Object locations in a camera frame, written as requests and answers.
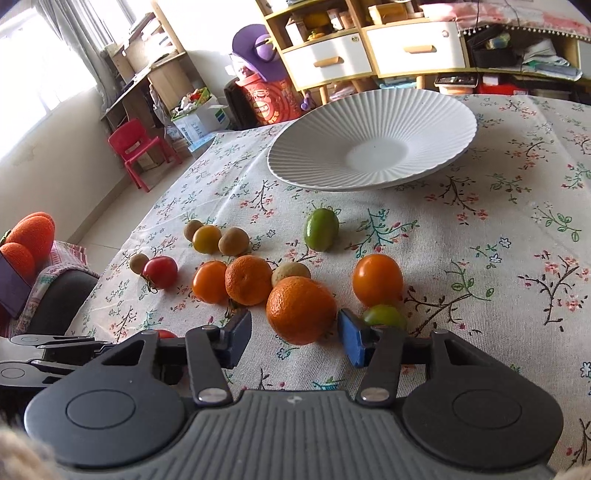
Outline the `pale tan kiwi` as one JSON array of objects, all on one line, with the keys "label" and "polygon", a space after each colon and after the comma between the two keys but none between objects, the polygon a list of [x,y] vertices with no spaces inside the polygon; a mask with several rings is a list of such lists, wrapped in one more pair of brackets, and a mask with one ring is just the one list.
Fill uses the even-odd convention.
[{"label": "pale tan kiwi", "polygon": [[281,264],[273,270],[273,275],[271,276],[271,285],[276,287],[280,281],[283,281],[283,279],[288,277],[304,277],[311,279],[311,272],[308,270],[306,265],[298,262]]}]

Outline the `large textured mandarin orange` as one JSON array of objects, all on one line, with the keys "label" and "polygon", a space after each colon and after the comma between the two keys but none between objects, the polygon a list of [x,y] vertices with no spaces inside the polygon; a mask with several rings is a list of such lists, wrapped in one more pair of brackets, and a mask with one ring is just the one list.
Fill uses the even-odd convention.
[{"label": "large textured mandarin orange", "polygon": [[338,306],[324,285],[301,276],[280,280],[266,301],[270,327],[287,343],[303,346],[332,328]]}]

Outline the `small green tomato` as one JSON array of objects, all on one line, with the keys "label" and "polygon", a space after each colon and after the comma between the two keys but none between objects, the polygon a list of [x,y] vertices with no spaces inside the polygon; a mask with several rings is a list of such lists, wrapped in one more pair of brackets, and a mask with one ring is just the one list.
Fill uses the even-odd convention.
[{"label": "small green tomato", "polygon": [[407,330],[407,318],[392,305],[379,304],[363,312],[363,322],[369,326],[393,327]]}]

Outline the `purple plush toy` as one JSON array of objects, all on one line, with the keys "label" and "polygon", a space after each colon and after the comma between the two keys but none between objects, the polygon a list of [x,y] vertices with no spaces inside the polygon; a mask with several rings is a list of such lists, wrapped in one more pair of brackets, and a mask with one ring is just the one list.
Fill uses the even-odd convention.
[{"label": "purple plush toy", "polygon": [[266,82],[286,80],[287,69],[270,34],[262,24],[250,24],[235,33],[232,54],[238,56],[250,70]]}]

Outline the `brown kiwi back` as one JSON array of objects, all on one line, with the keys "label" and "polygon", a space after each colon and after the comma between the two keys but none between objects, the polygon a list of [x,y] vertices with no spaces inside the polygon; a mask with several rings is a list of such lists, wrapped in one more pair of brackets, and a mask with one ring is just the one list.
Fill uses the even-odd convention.
[{"label": "brown kiwi back", "polygon": [[192,241],[195,232],[204,226],[199,220],[193,219],[188,221],[183,228],[183,236],[187,241]]}]

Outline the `orange plush pumpkin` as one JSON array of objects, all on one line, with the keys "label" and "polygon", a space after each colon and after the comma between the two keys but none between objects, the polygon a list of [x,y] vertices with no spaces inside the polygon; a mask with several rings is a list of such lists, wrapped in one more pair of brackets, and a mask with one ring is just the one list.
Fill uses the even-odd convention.
[{"label": "orange plush pumpkin", "polygon": [[49,262],[54,239],[52,217],[45,212],[34,212],[1,238],[1,254],[28,284],[32,284]]}]

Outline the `red tomato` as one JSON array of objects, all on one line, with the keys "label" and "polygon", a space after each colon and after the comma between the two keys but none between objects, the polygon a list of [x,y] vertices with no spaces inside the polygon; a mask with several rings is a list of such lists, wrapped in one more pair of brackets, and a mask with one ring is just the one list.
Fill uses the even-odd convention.
[{"label": "red tomato", "polygon": [[156,329],[155,332],[160,340],[162,339],[175,339],[176,335],[165,329]]},{"label": "red tomato", "polygon": [[150,259],[143,267],[141,276],[155,290],[165,290],[176,283],[178,267],[174,259],[158,256]]}]

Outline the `oval green tomato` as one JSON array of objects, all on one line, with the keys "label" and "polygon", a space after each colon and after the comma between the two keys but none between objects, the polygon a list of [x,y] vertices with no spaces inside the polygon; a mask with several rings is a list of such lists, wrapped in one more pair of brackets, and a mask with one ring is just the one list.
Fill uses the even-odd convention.
[{"label": "oval green tomato", "polygon": [[304,226],[304,243],[317,252],[332,248],[339,234],[339,219],[334,211],[327,208],[315,210],[308,216]]}]

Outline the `small brown kiwi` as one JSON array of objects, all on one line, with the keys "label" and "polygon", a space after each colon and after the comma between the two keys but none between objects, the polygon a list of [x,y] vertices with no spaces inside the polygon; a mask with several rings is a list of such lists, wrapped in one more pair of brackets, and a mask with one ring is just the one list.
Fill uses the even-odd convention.
[{"label": "small brown kiwi", "polygon": [[143,253],[136,253],[132,255],[128,261],[129,269],[136,275],[141,275],[149,258]]}]

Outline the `white ribbed plate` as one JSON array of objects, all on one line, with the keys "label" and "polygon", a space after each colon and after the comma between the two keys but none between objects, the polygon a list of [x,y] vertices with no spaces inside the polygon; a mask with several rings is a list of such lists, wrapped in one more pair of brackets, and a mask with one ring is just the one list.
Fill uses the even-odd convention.
[{"label": "white ribbed plate", "polygon": [[331,102],[287,125],[267,167],[305,189],[384,189],[427,177],[463,155],[475,139],[472,110],[429,90],[367,91]]}]

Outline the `wooden desk with shelves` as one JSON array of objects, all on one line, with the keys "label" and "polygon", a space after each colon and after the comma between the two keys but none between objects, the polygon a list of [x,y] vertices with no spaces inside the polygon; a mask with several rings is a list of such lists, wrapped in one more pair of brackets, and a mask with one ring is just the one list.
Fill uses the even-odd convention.
[{"label": "wooden desk with shelves", "polygon": [[118,82],[118,97],[102,119],[112,131],[130,118],[153,129],[153,101],[165,113],[183,96],[204,86],[197,68],[156,1],[130,27],[124,41],[105,47],[104,57]]}]

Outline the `white drawer cabinet with shelves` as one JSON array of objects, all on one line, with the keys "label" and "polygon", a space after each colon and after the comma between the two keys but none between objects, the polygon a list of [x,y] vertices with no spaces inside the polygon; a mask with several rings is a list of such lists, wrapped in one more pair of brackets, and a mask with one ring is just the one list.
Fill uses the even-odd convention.
[{"label": "white drawer cabinet with shelves", "polygon": [[469,55],[458,23],[435,21],[421,1],[259,1],[263,25],[297,91],[349,81],[463,72]]}]

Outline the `yellow orange cherry tomato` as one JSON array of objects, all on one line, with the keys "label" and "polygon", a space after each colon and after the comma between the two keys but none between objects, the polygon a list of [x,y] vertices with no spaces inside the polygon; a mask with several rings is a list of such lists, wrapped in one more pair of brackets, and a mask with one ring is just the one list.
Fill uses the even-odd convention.
[{"label": "yellow orange cherry tomato", "polygon": [[192,236],[192,247],[202,254],[214,255],[221,240],[221,229],[214,225],[202,225]]}]

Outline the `red printed bucket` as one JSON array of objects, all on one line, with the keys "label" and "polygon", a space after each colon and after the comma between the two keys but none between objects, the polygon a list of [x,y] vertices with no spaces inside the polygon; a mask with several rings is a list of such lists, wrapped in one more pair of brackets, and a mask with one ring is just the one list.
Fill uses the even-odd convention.
[{"label": "red printed bucket", "polygon": [[290,78],[264,81],[259,74],[252,74],[236,85],[242,88],[260,125],[273,125],[296,120],[304,113],[301,96],[294,89]]}]

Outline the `smooth orange tomato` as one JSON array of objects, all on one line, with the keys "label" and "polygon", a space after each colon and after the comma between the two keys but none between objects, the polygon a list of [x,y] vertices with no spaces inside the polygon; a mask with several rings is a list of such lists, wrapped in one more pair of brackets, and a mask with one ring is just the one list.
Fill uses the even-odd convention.
[{"label": "smooth orange tomato", "polygon": [[363,257],[353,270],[353,293],[366,307],[394,305],[401,301],[404,281],[401,268],[384,254]]},{"label": "smooth orange tomato", "polygon": [[192,293],[201,302],[221,304],[228,298],[225,289],[226,264],[208,261],[200,265],[192,280]]}]

